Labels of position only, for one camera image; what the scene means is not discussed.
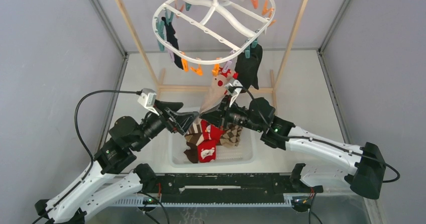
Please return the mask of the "brown white wavy sock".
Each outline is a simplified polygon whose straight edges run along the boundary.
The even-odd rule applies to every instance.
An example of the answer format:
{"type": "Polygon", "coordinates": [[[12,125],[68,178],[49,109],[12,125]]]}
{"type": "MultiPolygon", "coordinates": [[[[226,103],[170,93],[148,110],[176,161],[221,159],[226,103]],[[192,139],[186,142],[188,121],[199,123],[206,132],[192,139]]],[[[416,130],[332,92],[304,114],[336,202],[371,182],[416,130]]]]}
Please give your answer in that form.
{"type": "Polygon", "coordinates": [[[187,143],[198,146],[204,141],[201,123],[193,123],[187,133],[184,135],[187,143]]]}

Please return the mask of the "brown striped sock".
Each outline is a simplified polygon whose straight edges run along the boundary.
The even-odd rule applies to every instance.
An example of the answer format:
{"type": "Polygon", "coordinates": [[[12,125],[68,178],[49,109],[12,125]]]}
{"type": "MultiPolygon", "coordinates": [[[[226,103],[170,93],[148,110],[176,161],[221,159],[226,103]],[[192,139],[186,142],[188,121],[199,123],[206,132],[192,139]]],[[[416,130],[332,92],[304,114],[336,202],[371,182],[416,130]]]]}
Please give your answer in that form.
{"type": "Polygon", "coordinates": [[[189,162],[196,164],[199,162],[198,157],[198,145],[190,142],[186,142],[187,149],[184,151],[189,162]]]}

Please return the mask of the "red sock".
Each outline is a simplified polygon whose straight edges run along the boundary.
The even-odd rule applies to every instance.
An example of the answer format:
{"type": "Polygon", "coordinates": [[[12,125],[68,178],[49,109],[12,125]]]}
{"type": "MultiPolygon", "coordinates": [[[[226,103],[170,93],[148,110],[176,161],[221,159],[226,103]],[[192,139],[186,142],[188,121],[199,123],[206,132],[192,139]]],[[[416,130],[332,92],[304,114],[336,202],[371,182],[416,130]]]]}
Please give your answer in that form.
{"type": "Polygon", "coordinates": [[[225,132],[224,130],[217,128],[216,126],[208,123],[205,120],[201,120],[200,123],[201,123],[202,136],[205,141],[208,141],[208,140],[219,141],[221,136],[225,132]]]}
{"type": "Polygon", "coordinates": [[[217,143],[216,140],[207,140],[197,146],[197,156],[200,163],[208,163],[216,160],[217,143]]]}

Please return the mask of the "black sock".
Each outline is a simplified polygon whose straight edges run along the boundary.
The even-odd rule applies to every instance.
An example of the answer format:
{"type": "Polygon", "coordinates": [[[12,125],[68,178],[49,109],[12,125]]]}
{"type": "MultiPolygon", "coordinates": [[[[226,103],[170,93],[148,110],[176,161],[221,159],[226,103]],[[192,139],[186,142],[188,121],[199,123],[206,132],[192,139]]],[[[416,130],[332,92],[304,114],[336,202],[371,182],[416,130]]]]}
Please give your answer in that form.
{"type": "Polygon", "coordinates": [[[263,57],[263,48],[257,44],[255,48],[251,48],[250,57],[246,58],[244,53],[237,57],[235,71],[238,73],[237,80],[241,85],[249,89],[251,86],[259,89],[258,70],[263,57]]]}

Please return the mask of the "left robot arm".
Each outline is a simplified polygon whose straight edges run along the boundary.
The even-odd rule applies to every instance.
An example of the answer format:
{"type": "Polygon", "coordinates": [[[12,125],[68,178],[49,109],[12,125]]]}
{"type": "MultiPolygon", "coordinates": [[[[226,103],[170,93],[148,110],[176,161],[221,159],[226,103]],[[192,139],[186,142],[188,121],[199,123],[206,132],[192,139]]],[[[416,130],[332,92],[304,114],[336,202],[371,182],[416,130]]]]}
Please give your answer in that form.
{"type": "Polygon", "coordinates": [[[119,181],[103,187],[136,160],[134,152],[141,151],[164,129],[184,135],[199,116],[197,111],[179,112],[181,102],[157,100],[153,107],[140,123],[130,116],[119,118],[93,162],[60,194],[35,203],[39,218],[47,223],[85,223],[127,195],[153,191],[157,179],[148,164],[139,164],[119,181]]]}

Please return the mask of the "argyle brown sock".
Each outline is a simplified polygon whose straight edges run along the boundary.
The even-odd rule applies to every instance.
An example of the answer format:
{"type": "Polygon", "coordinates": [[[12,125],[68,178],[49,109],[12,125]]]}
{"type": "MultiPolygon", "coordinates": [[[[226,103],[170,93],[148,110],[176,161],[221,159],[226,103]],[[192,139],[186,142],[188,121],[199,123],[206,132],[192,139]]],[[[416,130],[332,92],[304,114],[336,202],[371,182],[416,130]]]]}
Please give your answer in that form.
{"type": "Polygon", "coordinates": [[[243,128],[238,125],[229,125],[220,137],[220,145],[226,148],[234,148],[239,145],[243,128]]]}

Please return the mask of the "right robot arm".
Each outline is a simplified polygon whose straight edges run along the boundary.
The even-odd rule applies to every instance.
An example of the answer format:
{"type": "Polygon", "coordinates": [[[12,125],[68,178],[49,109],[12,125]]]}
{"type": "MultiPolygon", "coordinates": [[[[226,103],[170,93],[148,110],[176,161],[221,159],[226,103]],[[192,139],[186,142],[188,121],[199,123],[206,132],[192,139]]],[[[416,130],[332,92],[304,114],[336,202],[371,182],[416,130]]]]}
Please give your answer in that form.
{"type": "Polygon", "coordinates": [[[230,104],[226,96],[217,106],[201,113],[200,118],[215,127],[238,125],[261,132],[260,140],[273,149],[309,154],[334,164],[327,173],[308,171],[306,164],[297,164],[290,178],[293,190],[325,186],[340,179],[354,193],[368,199],[380,197],[386,162],[379,147],[367,142],[364,146],[339,143],[315,135],[292,122],[276,116],[275,108],[263,98],[251,100],[249,107],[230,104]]]}

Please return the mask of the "beige sock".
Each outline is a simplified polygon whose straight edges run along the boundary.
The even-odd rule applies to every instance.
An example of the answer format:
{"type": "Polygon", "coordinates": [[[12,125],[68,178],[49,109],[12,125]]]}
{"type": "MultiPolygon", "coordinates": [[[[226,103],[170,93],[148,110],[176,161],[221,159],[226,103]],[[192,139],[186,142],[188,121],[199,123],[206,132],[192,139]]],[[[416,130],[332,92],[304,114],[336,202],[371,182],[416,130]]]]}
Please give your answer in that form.
{"type": "Polygon", "coordinates": [[[225,85],[232,80],[234,76],[238,76],[236,71],[228,70],[227,72],[222,72],[222,68],[220,68],[218,75],[212,78],[210,87],[208,88],[199,109],[200,113],[213,108],[221,101],[221,99],[227,94],[225,85]]]}

